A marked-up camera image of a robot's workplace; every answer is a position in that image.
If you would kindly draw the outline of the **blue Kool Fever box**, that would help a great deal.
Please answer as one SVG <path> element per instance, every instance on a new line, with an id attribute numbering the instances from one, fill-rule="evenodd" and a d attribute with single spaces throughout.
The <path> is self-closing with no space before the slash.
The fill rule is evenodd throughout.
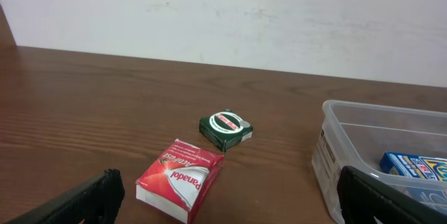
<path id="1" fill-rule="evenodd" d="M 386 174 L 446 181 L 446 159 L 385 152 L 379 166 Z"/>

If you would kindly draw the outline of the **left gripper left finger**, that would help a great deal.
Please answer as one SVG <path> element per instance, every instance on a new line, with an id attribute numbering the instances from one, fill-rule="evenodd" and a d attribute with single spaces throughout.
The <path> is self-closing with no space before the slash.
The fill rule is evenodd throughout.
<path id="1" fill-rule="evenodd" d="M 124 196 L 120 171 L 108 169 L 7 224 L 114 224 Z"/>

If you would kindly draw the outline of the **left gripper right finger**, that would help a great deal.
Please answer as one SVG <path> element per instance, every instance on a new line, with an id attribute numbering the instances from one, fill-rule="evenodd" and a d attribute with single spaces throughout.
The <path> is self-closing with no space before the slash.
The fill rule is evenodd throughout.
<path id="1" fill-rule="evenodd" d="M 337 193 L 346 224 L 446 222 L 446 215 L 349 165 L 342 168 Z"/>

